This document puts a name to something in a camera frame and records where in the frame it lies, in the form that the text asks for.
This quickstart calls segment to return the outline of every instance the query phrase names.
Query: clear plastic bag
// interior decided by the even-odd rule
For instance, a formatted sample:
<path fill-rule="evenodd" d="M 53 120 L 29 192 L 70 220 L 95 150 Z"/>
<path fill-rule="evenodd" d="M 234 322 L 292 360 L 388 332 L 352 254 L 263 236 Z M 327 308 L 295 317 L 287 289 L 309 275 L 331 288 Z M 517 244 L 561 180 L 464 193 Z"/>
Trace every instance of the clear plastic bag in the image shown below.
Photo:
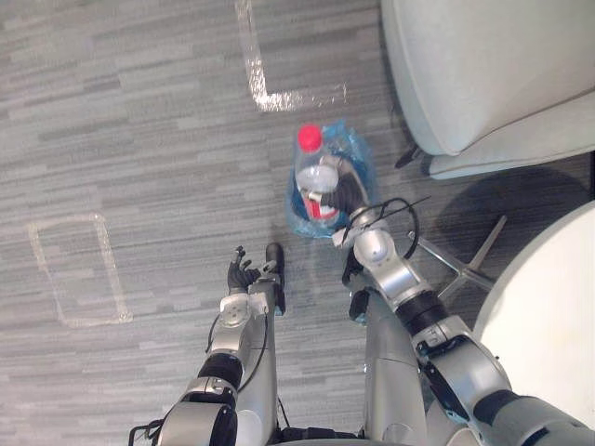
<path fill-rule="evenodd" d="M 345 126 L 345 120 L 323 126 L 323 144 L 332 155 L 349 160 L 355 168 L 368 195 L 370 204 L 377 202 L 377 178 L 372 152 L 365 140 L 352 128 Z M 329 238 L 335 231 L 349 223 L 349 216 L 341 212 L 333 227 L 325 228 L 308 219 L 306 207 L 296 184 L 292 167 L 285 193 L 285 217 L 287 224 L 297 235 L 312 238 Z"/>

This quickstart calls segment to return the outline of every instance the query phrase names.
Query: chair cushion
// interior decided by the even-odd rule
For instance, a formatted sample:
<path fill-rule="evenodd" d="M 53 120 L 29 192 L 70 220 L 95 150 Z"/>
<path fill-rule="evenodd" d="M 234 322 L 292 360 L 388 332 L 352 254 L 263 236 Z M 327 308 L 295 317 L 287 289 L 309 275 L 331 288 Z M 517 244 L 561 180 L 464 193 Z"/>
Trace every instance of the chair cushion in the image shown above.
<path fill-rule="evenodd" d="M 527 116 L 480 138 L 458 156 L 435 156 L 436 179 L 493 172 L 595 151 L 595 92 Z"/>
<path fill-rule="evenodd" d="M 592 0 L 382 0 L 403 113 L 417 144 L 456 155 L 595 86 Z"/>

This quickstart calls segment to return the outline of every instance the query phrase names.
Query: white table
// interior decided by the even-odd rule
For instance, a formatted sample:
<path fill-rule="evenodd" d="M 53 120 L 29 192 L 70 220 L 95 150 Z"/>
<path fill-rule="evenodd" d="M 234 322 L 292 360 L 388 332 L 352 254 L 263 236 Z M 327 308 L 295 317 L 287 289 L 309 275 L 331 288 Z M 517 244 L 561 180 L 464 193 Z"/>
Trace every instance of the white table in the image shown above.
<path fill-rule="evenodd" d="M 512 389 L 595 428 L 595 202 L 558 220 L 515 257 L 475 333 Z"/>

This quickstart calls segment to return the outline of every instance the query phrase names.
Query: black wire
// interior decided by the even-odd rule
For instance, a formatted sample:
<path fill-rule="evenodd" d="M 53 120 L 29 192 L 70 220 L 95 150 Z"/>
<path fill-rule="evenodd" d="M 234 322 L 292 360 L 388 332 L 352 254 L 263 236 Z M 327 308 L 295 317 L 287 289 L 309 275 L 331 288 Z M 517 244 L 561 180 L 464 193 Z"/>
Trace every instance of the black wire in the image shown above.
<path fill-rule="evenodd" d="M 165 419 L 161 420 L 152 420 L 146 426 L 136 426 L 130 429 L 130 434 L 128 435 L 128 446 L 133 446 L 134 442 L 139 439 L 139 437 L 135 438 L 135 434 L 139 430 L 144 430 L 145 435 L 147 435 L 148 439 L 152 439 L 152 444 L 157 443 L 156 436 L 161 432 L 161 426 L 163 425 Z"/>
<path fill-rule="evenodd" d="M 238 388 L 238 393 L 240 393 L 242 390 L 244 390 L 245 387 L 248 384 L 250 384 L 250 381 L 252 381 L 252 378 L 254 378 L 254 376 L 257 374 L 257 370 L 260 365 L 260 361 L 262 360 L 262 356 L 264 355 L 264 350 L 267 347 L 268 334 L 269 334 L 269 318 L 267 318 L 267 315 L 265 314 L 264 315 L 264 340 L 262 341 L 262 348 L 260 349 L 260 353 L 258 354 L 257 363 L 255 364 L 254 370 L 252 371 L 250 376 L 248 376 L 248 379 L 246 379 L 244 384 L 240 388 Z"/>
<path fill-rule="evenodd" d="M 350 219 L 349 224 L 347 225 L 347 227 L 345 228 L 345 232 L 343 233 L 343 241 L 341 243 L 344 243 L 347 240 L 347 234 L 349 233 L 353 223 L 355 222 L 355 220 L 357 220 L 360 216 L 362 216 L 363 214 L 365 214 L 366 212 L 369 212 L 373 209 L 378 209 L 380 208 L 380 213 L 378 215 L 378 217 L 370 222 L 370 223 L 366 223 L 363 228 L 364 229 L 368 229 L 370 228 L 372 225 L 374 225 L 375 223 L 377 223 L 379 220 L 381 220 L 382 218 L 387 218 L 389 216 L 394 216 L 395 214 L 402 212 L 404 210 L 408 210 L 409 214 L 411 214 L 411 218 L 413 219 L 413 224 L 414 224 L 414 238 L 413 241 L 411 242 L 411 245 L 409 246 L 409 249 L 407 250 L 407 252 L 404 254 L 404 258 L 411 258 L 411 256 L 413 255 L 413 253 L 416 251 L 417 248 L 417 243 L 419 242 L 419 218 L 417 217 L 417 212 L 414 209 L 413 206 L 415 206 L 416 204 L 419 204 L 425 200 L 428 200 L 429 197 L 425 197 L 422 198 L 421 200 L 417 200 L 416 202 L 413 203 L 409 203 L 407 202 L 404 198 L 401 197 L 394 197 L 391 198 L 389 200 L 387 200 L 386 202 L 383 203 L 379 203 L 379 204 L 374 204 L 372 206 L 367 206 L 364 209 L 362 209 L 360 212 L 358 212 L 355 216 L 353 216 L 353 218 Z M 389 205 L 391 205 L 392 203 L 395 202 L 400 202 L 403 203 L 404 206 L 399 208 L 399 209 L 395 209 L 393 211 L 388 212 L 387 214 L 385 214 L 387 208 L 389 207 Z"/>
<path fill-rule="evenodd" d="M 215 324 L 217 323 L 217 321 L 219 320 L 219 316 L 221 316 L 221 313 L 219 313 L 217 315 L 217 317 L 213 320 L 213 323 L 211 323 L 211 329 L 208 331 L 208 339 L 206 341 L 206 349 L 205 349 L 205 353 L 208 353 L 208 350 L 211 348 L 211 346 L 213 345 L 213 330 L 215 329 Z"/>
<path fill-rule="evenodd" d="M 281 402 L 281 397 L 279 397 L 279 395 L 277 395 L 277 400 L 279 401 L 279 406 L 281 407 L 281 413 L 283 414 L 285 424 L 287 425 L 287 427 L 291 427 L 289 425 L 289 420 L 287 419 L 287 413 L 285 413 L 285 407 L 283 407 L 283 403 Z"/>

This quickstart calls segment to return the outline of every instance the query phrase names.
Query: water bottle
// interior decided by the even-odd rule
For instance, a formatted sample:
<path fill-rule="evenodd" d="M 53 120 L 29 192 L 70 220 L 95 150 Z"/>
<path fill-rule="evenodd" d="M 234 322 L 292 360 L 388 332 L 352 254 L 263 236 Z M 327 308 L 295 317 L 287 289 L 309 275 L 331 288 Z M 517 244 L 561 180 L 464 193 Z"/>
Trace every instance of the water bottle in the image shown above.
<path fill-rule="evenodd" d="M 321 164 L 324 155 L 329 154 L 323 144 L 323 134 L 318 125 L 303 125 L 297 133 L 294 146 L 294 172 L 296 184 L 312 223 L 325 228 L 333 227 L 339 218 L 339 211 L 333 207 L 321 206 L 310 200 L 306 192 L 328 193 L 335 190 L 338 172 L 332 165 Z"/>

